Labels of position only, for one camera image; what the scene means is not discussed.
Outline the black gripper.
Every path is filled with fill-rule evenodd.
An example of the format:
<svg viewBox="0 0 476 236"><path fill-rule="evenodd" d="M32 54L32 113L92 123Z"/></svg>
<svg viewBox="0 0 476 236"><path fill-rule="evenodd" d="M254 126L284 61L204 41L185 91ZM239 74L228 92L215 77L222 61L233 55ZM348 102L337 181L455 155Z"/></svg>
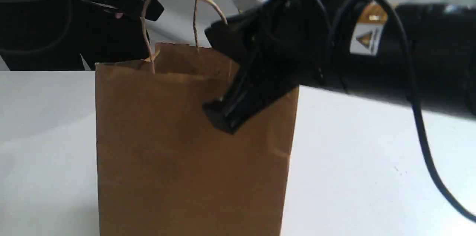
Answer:
<svg viewBox="0 0 476 236"><path fill-rule="evenodd" d="M326 64L333 6L333 0L270 0L211 24L209 43L240 68L221 99L203 104L210 123L233 135L298 85L334 90Z"/></svg>

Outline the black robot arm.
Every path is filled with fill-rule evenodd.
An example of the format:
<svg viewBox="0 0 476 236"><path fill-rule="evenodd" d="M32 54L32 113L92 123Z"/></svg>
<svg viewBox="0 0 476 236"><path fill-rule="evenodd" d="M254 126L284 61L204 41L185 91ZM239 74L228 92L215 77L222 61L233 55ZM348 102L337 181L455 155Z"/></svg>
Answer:
<svg viewBox="0 0 476 236"><path fill-rule="evenodd" d="M228 134L304 85L413 109L475 117L475 9L386 0L232 0L212 48L239 65L224 97L203 105Z"/></svg>

